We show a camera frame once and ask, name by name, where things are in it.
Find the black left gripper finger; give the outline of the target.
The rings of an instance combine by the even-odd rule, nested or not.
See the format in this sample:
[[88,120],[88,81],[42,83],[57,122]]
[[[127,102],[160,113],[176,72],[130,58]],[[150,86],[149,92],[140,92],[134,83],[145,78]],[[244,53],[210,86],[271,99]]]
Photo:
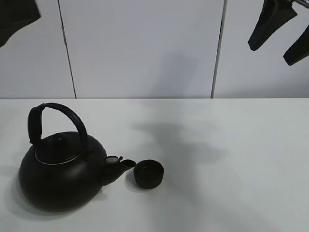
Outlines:
[[0,46],[18,30],[40,19],[41,14],[35,0],[0,1]]

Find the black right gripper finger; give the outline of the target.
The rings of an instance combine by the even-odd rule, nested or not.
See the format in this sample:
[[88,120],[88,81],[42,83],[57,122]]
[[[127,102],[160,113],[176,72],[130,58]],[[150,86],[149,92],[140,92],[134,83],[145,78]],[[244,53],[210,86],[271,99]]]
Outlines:
[[304,31],[302,35],[283,55],[284,60],[289,66],[294,65],[309,55],[309,32]]
[[248,40],[252,51],[259,49],[266,40],[285,23],[297,16],[292,0],[265,0],[257,24]]

